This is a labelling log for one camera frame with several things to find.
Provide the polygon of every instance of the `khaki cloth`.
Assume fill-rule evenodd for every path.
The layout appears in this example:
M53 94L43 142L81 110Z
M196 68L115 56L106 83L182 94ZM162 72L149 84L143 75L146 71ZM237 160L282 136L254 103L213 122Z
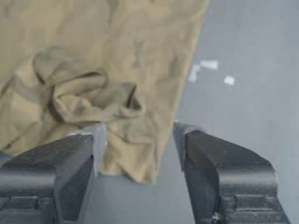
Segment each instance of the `khaki cloth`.
M0 1L3 151L105 122L101 171L154 183L208 1Z

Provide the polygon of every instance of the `gray metal part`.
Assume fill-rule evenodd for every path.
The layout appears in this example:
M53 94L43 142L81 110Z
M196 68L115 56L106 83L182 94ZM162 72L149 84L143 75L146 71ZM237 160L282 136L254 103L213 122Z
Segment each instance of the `gray metal part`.
M107 127L103 123L95 124L86 129L81 129L74 133L70 133L70 136L74 135L93 135L94 136L94 170L95 176L99 175L101 162L103 161L106 149L107 149Z

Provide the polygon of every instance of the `gray floor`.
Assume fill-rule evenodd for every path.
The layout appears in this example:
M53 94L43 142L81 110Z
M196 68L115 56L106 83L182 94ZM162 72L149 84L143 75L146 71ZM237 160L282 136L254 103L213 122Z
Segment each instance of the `gray floor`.
M299 1L212 0L178 117L270 159L293 223L299 207ZM236 86L224 80L237 78Z
M194 63L218 60L186 84L178 119L269 158L293 223L299 207L299 1L212 0ZM226 85L226 76L237 78ZM101 177L86 224L190 224L193 210L170 140L157 185Z

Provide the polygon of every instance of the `crumpled fabric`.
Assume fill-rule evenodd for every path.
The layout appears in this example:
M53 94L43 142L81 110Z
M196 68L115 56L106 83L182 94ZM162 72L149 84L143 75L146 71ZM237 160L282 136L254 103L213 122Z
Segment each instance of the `crumpled fabric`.
M3 0L0 149L107 124L101 171L154 183L209 0Z

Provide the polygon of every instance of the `tan towel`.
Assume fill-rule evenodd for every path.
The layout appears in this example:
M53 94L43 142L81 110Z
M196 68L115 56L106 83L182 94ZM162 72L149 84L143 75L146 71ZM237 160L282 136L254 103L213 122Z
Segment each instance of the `tan towel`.
M102 172L155 182L208 1L3 0L2 149L102 121Z

